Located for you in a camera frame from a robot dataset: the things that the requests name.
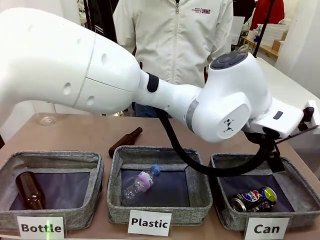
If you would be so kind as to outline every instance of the jacket sleeve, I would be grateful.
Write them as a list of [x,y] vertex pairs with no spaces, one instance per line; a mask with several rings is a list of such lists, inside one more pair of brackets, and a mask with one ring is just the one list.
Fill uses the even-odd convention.
[[135,16],[132,0],[119,0],[113,13],[118,44],[133,53],[136,48]]
[[230,31],[234,18],[233,0],[223,0],[215,30],[213,48],[207,58],[210,64],[217,57],[231,51]]

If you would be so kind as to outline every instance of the wooden shelf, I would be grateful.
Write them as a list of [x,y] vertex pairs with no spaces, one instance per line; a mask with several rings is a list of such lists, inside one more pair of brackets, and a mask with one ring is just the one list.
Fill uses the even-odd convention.
[[[242,38],[245,42],[249,43],[250,45],[255,45],[255,44],[257,44],[256,42],[254,42],[253,39],[250,39],[250,38],[248,38],[248,37],[246,37],[246,36],[242,36],[241,38]],[[273,57],[275,57],[275,58],[278,58],[278,52],[275,51],[275,50],[273,50],[273,49],[272,49],[271,47],[269,47],[269,46],[260,45],[260,48],[259,48],[259,49],[261,49],[262,51],[270,54],[271,56],[273,56]]]

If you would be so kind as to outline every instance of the brown glass bottle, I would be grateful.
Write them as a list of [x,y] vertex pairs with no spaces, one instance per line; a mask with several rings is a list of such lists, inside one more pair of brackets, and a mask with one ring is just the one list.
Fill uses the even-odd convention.
[[112,147],[109,149],[109,156],[113,158],[115,154],[116,148],[123,145],[134,145],[137,137],[142,133],[142,128],[138,127],[130,134],[124,135],[119,141],[117,141]]
[[25,171],[15,178],[23,204],[30,210],[46,209],[45,195],[32,171]]

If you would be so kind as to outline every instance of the white jacket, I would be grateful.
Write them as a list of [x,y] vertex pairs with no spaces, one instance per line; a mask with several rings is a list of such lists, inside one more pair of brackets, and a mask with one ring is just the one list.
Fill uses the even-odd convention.
[[205,67],[231,50],[233,0],[119,0],[113,19],[118,44],[172,84],[203,87]]

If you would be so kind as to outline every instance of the cardboard box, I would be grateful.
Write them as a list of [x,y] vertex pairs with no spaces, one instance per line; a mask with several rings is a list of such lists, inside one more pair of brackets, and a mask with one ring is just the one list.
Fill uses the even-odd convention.
[[281,40],[274,40],[273,45],[272,45],[272,49],[275,51],[279,51],[280,46],[281,46]]
[[286,40],[287,34],[288,34],[288,31],[285,31],[285,32],[283,33],[282,38],[281,38],[281,41]]

